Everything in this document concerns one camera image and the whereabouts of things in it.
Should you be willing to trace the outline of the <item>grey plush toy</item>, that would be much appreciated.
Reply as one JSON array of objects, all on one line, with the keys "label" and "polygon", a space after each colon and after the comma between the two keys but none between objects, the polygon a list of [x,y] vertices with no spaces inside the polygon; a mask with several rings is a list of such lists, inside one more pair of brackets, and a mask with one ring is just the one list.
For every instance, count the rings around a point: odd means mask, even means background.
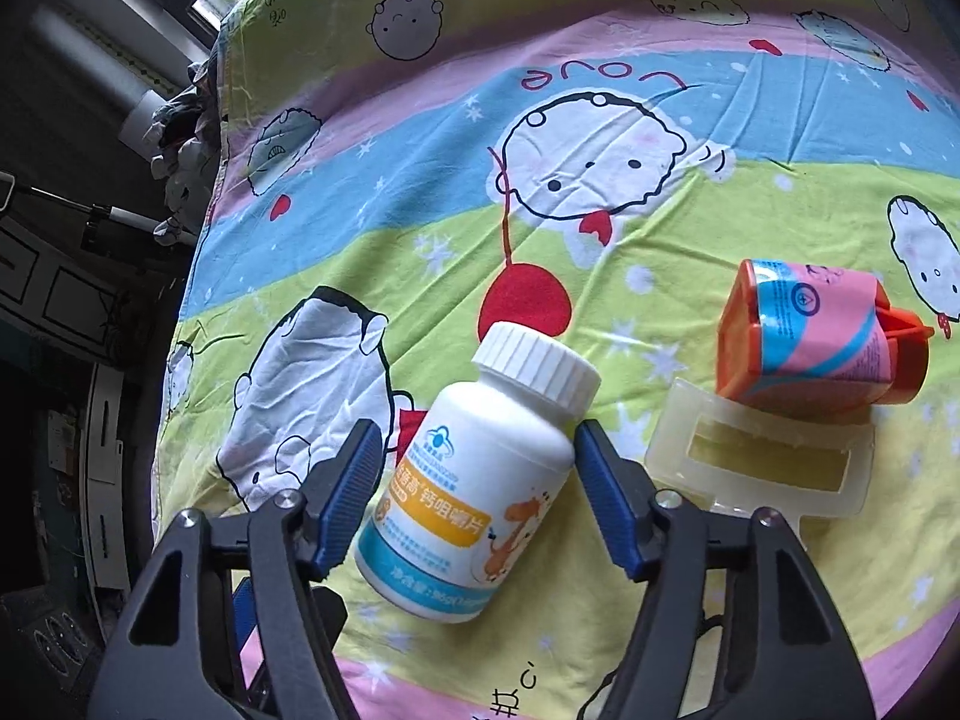
[{"label": "grey plush toy", "polygon": [[217,59],[187,69],[189,85],[151,114],[143,141],[151,174],[164,182],[169,215],[153,229],[160,245],[195,242],[202,232],[220,165]]}]

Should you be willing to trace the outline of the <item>colourful cartoon bed sheet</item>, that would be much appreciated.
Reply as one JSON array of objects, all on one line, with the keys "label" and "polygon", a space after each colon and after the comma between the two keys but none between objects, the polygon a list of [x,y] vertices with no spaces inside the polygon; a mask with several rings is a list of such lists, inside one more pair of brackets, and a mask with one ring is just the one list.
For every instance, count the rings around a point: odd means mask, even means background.
[{"label": "colourful cartoon bed sheet", "polygon": [[931,336],[923,377],[825,419],[867,424],[850,518],[802,536],[875,710],[958,614],[958,57],[923,0],[242,0],[210,60],[213,197],[166,361],[151,518],[259,507],[359,419],[384,493],[464,538],[413,541],[382,502],[332,587],[364,717],[592,718],[643,592],[608,561],[583,486],[509,483],[483,514],[400,470],[493,325],[601,374],[590,416],[646,460],[675,383],[745,348],[744,265],[770,309]]}]

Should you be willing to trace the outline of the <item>white calcium tablet bottle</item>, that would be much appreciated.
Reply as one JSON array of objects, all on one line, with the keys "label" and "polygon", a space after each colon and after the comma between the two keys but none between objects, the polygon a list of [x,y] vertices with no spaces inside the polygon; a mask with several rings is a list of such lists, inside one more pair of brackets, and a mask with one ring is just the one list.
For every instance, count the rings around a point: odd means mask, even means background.
[{"label": "white calcium tablet bottle", "polygon": [[433,401],[356,543],[359,573],[401,610],[459,624],[490,603],[574,465],[601,374],[563,343],[498,322],[475,379]]}]

